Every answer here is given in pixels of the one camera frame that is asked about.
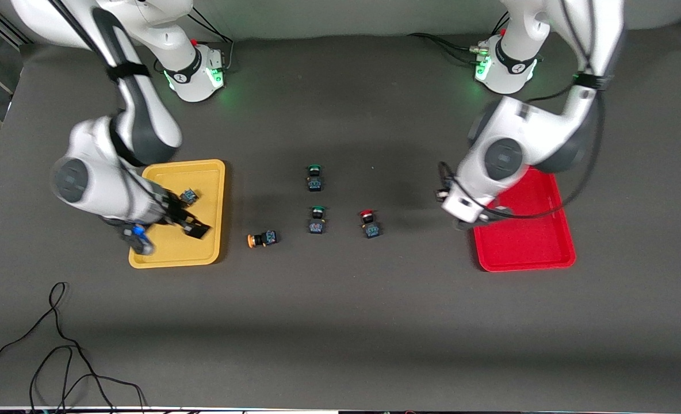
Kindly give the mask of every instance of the red tray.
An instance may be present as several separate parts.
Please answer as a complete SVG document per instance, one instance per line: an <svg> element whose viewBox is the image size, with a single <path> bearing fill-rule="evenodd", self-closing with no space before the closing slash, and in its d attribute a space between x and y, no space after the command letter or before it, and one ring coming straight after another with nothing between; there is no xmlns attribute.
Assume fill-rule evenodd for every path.
<svg viewBox="0 0 681 414"><path fill-rule="evenodd" d="M536 214L561 203L556 178L535 168L499 196L514 214ZM570 267L575 249L563 210L534 220L506 219L474 228L479 263L489 272Z"/></svg>

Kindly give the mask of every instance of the black strap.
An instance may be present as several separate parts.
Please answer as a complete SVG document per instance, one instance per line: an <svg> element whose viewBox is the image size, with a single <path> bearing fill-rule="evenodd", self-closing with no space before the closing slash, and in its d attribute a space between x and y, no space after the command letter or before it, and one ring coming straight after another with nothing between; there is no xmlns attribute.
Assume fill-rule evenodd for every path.
<svg viewBox="0 0 681 414"><path fill-rule="evenodd" d="M596 76L593 74L585 74L578 72L573 76L573 83L578 86L585 86L589 89L596 89L597 91L606 91L613 76Z"/></svg>
<svg viewBox="0 0 681 414"><path fill-rule="evenodd" d="M188 83L190 79L193 78L193 74L197 73L202 66L202 53L195 49L195 58L190 65L180 71L170 71L169 69L164 69L164 71L169 75L170 78L174 79L177 83Z"/></svg>
<svg viewBox="0 0 681 414"><path fill-rule="evenodd" d="M135 74L140 74L143 76L151 77L149 73L149 68L141 63L125 62L118 66L110 67L106 69L108 78L113 82L117 82L118 79L127 78L128 76L133 76Z"/></svg>
<svg viewBox="0 0 681 414"><path fill-rule="evenodd" d="M517 60L513 57L509 57L506 53L504 53L504 49L502 49L501 39L496 42L496 47L493 48L493 50L495 50L496 58L499 59L499 62L503 63L503 65L507 67L507 70L511 74L523 73L525 69L529 68L530 65L532 65L532 63L535 61L534 56L527 60Z"/></svg>
<svg viewBox="0 0 681 414"><path fill-rule="evenodd" d="M133 156L133 152L131 152L131 150L129 150L128 147L123 144L123 139L120 138L120 135L115 128L115 120L117 120L117 118L118 116L112 117L110 124L108 125L108 130L110 132L110 138L111 142L113 143L115 153L134 167L144 167L146 164L137 160L136 157Z"/></svg>

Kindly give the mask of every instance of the cable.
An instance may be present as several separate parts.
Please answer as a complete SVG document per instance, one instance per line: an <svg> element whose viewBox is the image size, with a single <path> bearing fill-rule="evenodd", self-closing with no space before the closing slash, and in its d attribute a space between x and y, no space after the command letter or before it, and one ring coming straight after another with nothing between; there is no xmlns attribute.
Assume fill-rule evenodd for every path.
<svg viewBox="0 0 681 414"><path fill-rule="evenodd" d="M223 39L224 42L233 43L233 39L231 39L231 38L228 37L228 36L225 36L225 35L222 34L218 29L215 29L215 26L213 26L212 23L210 23L210 21L209 21L208 19L206 19L205 16L203 16L202 13L200 13L200 10L197 10L195 7L193 7L193 10L195 10L195 12L198 13L198 16L200 16L200 17L205 21L205 24L204 24L203 22L199 21L198 19L196 19L194 16L188 14L188 17L189 17L192 21L194 21L195 23L197 23L197 24L199 24L200 26L202 26L202 27L203 27L204 29L206 29L208 32L212 32L212 33L215 34L215 35L219 35L220 38Z"/></svg>
<svg viewBox="0 0 681 414"><path fill-rule="evenodd" d="M562 96L562 95L566 94L566 92L569 92L570 89L571 89L571 87L573 87L573 83L569 83L568 86L564 87L564 88L561 89L560 91L555 92L555 93L552 94L552 95L546 95L546 96L544 96L544 97L537 97L537 98L530 98L530 99L526 100L525 103L528 104L528 103L532 103L532 102L546 101L546 100L548 100L548 99L557 98L557 97L559 97L559 96Z"/></svg>
<svg viewBox="0 0 681 414"><path fill-rule="evenodd" d="M231 51L228 53L228 66L225 67L225 70L230 69L233 64L233 47L235 47L235 45L235 42L231 42Z"/></svg>
<svg viewBox="0 0 681 414"><path fill-rule="evenodd" d="M73 338L69 338L69 336L65 335L64 332L62 331L62 324L59 320L58 306L61 303L62 298L64 298L64 294L66 293L66 291L67 291L67 284L65 282L55 283L54 286L52 286L51 291L49 291L49 309L46 312L44 312L44 314L41 315L41 317L39 317L38 320L36 320L33 327L31 327L30 330L28 330L24 335L22 335L19 339L2 346L2 348L0 349L0 355L1 355L2 351L6 350L7 347L13 345L14 343L19 342L20 340L26 338L26 336L30 335L30 333L33 332L33 330L35 330L36 327L39 326L39 324L44 320L44 318L48 317L52 313L54 313L54 320L55 320L55 326L56 326L57 334L59 334L60 338L62 338L63 340L66 340L70 343L70 344L67 344L67 345L56 346L55 348L53 348L51 351L49 351L47 356L45 356L44 359L41 360L41 363L36 368L36 371L33 374L33 377L31 377L31 382L30 382L29 388L28 388L28 396L29 396L29 403L30 403L30 407L31 407L31 412L35 412L35 408L36 408L35 402L33 401L33 389L36 386L36 380L38 380L39 374L41 373L41 370L43 369L44 365L46 365L46 363L48 362L49 358L54 356L54 354L56 354L58 351L60 351L62 349L67 349L67 351L69 351L69 356L67 357L67 364L65 365L65 370L64 370L64 383L62 385L62 401L57 406L57 408L55 409L54 412L56 412L56 413L60 412L60 410L59 410L60 407L62 407L62 412L66 412L67 405L66 405L65 401L67 400L67 397L70 395L70 393L72 393L72 390L75 388L75 385L80 383L81 380L88 378L88 377L93 377L95 379L95 382L98 385L98 391L101 394L101 397L104 399L104 401L106 401L106 403L108 404L108 406L111 409L115 409L115 406L110 401L108 396L106 395L106 393L103 389L103 385L101 383L101 380L116 382L120 385L128 385L129 387L135 388L135 390L136 390L136 392L138 393L138 396L139 396L139 403L141 403L141 411L143 412L144 406L146 405L146 396L144 395L141 387L139 387L138 385L136 385L132 382L127 382L127 381L123 381L123 380L120 380L120 379L106 377L105 375L96 374L96 372L94 372L94 370L93 370L93 365L91 365L90 360L88 360L88 358L85 356L85 353L83 353L83 348L80 345L80 343L78 343L78 341L74 340ZM72 364L72 358L74 356L75 350L77 351L78 356L80 356L82 361L87 366L89 373L80 377L69 388L69 390L67 390L67 379L69 377L70 365Z"/></svg>
<svg viewBox="0 0 681 414"><path fill-rule="evenodd" d="M590 22L591 22L591 30L590 30L590 40L591 44L588 49L588 52L586 48L583 46L582 41L579 39L577 36L574 28L573 28L573 21L570 17L570 13L565 5L564 0L560 0L561 3L561 8L563 10L563 13L566 18L567 25L569 27L569 30L571 31L571 34L574 39L574 43L576 44L576 47L578 49L578 52L581 53L583 56L585 62L584 70L591 70L593 71L593 66L591 65L591 55L595 49L595 39L596 39L596 28L595 28L595 10L594 10L594 0L588 0L588 12L590 13ZM567 89L563 89L556 94L549 95L547 97L541 97L541 98L534 98L530 99L528 102L534 102L538 100L545 100L545 99L551 99L556 96L560 96L562 94L565 94L566 91L568 91L572 86L568 86ZM578 196L580 196L580 193L582 193L583 188L587 185L588 181L591 179L591 176L594 172L594 168L596 167L596 160L598 160L599 153L601 152L601 141L603 140L603 133L604 133L604 122L606 121L606 104L604 103L604 98L603 98L603 93L601 91L596 91L596 108L598 108L598 126L596 127L596 136L594 138L594 144L593 144L593 149L591 150L591 157L588 160L588 165L586 167L585 173L583 173L583 177L581 181L578 183L576 188L569 194L568 197L566 197L562 202L561 205L554 207L553 209L547 210L546 212L541 212L538 214L525 214L525 215L520 215L520 214L508 214L501 212L500 210L494 210L490 209L489 207L481 204L480 202L477 201L474 197L469 194L468 191L464 188L464 186L458 181L458 178L456 178L456 175L453 173L453 170L451 170L450 166L445 163L445 162L440 162L438 163L438 175L441 176L441 181L450 180L453 181L453 183L458 186L459 189L461 189L464 194L466 194L469 199L471 199L474 204L478 205L482 209L485 210L485 212L490 213L492 215L496 215L498 217L504 217L508 219L538 219L541 217L546 217L548 215L553 214L554 212L558 212L559 210L563 209L565 206L570 204L573 200L577 199Z"/></svg>
<svg viewBox="0 0 681 414"><path fill-rule="evenodd" d="M493 30L491 31L492 36L495 35L496 31L499 30L502 26L504 26L505 23L507 23L509 21L509 17L507 17L507 16L509 16L509 10L504 11L504 14L499 18L499 21L496 22L495 26L493 26Z"/></svg>
<svg viewBox="0 0 681 414"><path fill-rule="evenodd" d="M57 409L59 409L59 407L64 408L64 401L70 396L70 393L72 393L72 391L75 390L75 387L77 387L77 384L79 384L80 381L85 380L86 378L90 378L90 377L93 377L93 375L92 374L85 374L82 377L78 378L72 384L72 386L69 388L67 393L64 394L64 398L62 398L62 402L59 403L59 405L57 406ZM139 387L138 385L136 385L132 382L127 382L127 381L122 381L120 379L106 377L105 375L97 375L97 377L100 380L103 379L103 380L106 380L106 381L115 382L115 383L120 384L120 385L128 385L129 387L135 388L136 394L138 395L138 398L139 398L139 404L141 405L141 412L144 412L144 407L146 405L148 405L148 403L146 402L146 396L144 395L143 390L141 390L141 387Z"/></svg>
<svg viewBox="0 0 681 414"><path fill-rule="evenodd" d="M75 18L75 16L70 13L69 9L62 3L62 0L49 0L49 4L52 5L55 10L59 13L62 18L64 18L65 21L67 21L68 24L70 24L70 27L80 36L80 39L82 39L83 42L91 49L93 52L98 55L99 58L103 61L103 64L106 66L108 65L108 61L106 60L105 56L101 52L98 47L96 47L95 43L93 42L93 39L90 38L90 36L87 34L87 31L83 28L83 26L80 24L80 22Z"/></svg>
<svg viewBox="0 0 681 414"><path fill-rule="evenodd" d="M443 39L442 37L435 36L434 34L429 34L429 33L411 33L408 34L408 36L412 37L422 37L423 39L430 39L432 40L436 45L438 45L441 49L443 49L444 52L446 52L448 55L450 55L452 58L458 60L459 62L467 63L469 65L477 65L478 62L475 60L468 60L464 59L456 54L448 47L458 50L460 52L463 51L468 51L469 48L467 47L462 47L461 45L453 44L451 42L448 42L448 40Z"/></svg>
<svg viewBox="0 0 681 414"><path fill-rule="evenodd" d="M156 67L157 63L159 63L161 65L161 63L159 62L159 59L154 59L154 63L151 64L151 68L153 68L156 73L162 73L162 71L164 70L164 65L162 65L162 70L159 70Z"/></svg>
<svg viewBox="0 0 681 414"><path fill-rule="evenodd" d="M61 297L60 297L59 299L57 299L56 303L54 303L54 306L59 305L59 301L60 301L61 299L62 299ZM30 335L31 332L33 332L33 330L35 330L35 329L41 324L41 322L44 320L44 318L48 317L49 314L51 314L52 312L54 312L54 308L53 308L53 307L50 308L48 311L44 312L44 314L41 315L41 317L39 317L38 320L36 320L35 324L30 328L30 330L28 330L28 331L27 331L24 335L22 335L19 339L15 340L15 341L12 341L12 342L9 342L9 343L7 343L6 345L2 346L1 349L0 349L0 356L1 356L1 354L2 354L3 351L6 351L6 348L7 348L7 347L9 347L9 346L11 346L11 345L14 345L14 343L18 343L20 340L23 340L24 338L26 338L26 336Z"/></svg>
<svg viewBox="0 0 681 414"><path fill-rule="evenodd" d="M208 24L208 26L210 26L210 28L212 29L212 31L213 31L215 34L217 34L217 35L219 35L220 37L222 37L222 39L225 40L226 42L233 42L233 39L231 39L230 37L225 36L225 35L223 35L222 33L220 33L220 32L215 28L215 26L213 26L212 23L210 23L210 21L209 21L208 19L206 19L205 16L203 16L202 13L200 13L200 10L197 10L195 7L193 7L193 10L195 10L195 13L198 13L198 16L200 16L200 17L205 21L205 23Z"/></svg>
<svg viewBox="0 0 681 414"><path fill-rule="evenodd" d="M452 42L449 42L448 40L443 39L443 37L440 36L435 36L434 34L429 34L429 33L421 33L421 32L414 32L410 33L407 36L414 36L414 37L424 37L425 39L430 39L436 43L441 43L446 45L447 47L456 49L456 50L462 50L467 52L469 50L468 47L464 47L463 45L457 45Z"/></svg>

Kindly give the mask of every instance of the plastic tray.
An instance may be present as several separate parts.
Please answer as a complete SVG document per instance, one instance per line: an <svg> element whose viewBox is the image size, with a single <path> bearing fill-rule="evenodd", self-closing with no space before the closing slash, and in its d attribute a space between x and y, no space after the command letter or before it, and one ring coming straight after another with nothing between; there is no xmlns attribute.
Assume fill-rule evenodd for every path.
<svg viewBox="0 0 681 414"><path fill-rule="evenodd" d="M561 203L552 174L534 168L499 196L515 214L536 214ZM479 263L489 272L570 267L575 249L563 210L534 220L508 219L474 228Z"/></svg>
<svg viewBox="0 0 681 414"><path fill-rule="evenodd" d="M153 225L146 234L154 244L154 253L142 256L131 249L128 263L137 269L146 269L215 262L220 253L225 164L221 160L160 163L146 167L141 175L177 194L193 189L199 199L188 211L212 228L202 239L195 239L186 236L176 225Z"/></svg>

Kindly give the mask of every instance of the electrical connector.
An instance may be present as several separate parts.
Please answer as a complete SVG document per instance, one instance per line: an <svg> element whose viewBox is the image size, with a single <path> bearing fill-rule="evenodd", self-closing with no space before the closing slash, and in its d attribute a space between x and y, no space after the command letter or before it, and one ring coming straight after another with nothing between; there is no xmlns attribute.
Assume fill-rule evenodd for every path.
<svg viewBox="0 0 681 414"><path fill-rule="evenodd" d="M484 45L472 45L469 47L469 52L474 55L488 56L488 47Z"/></svg>

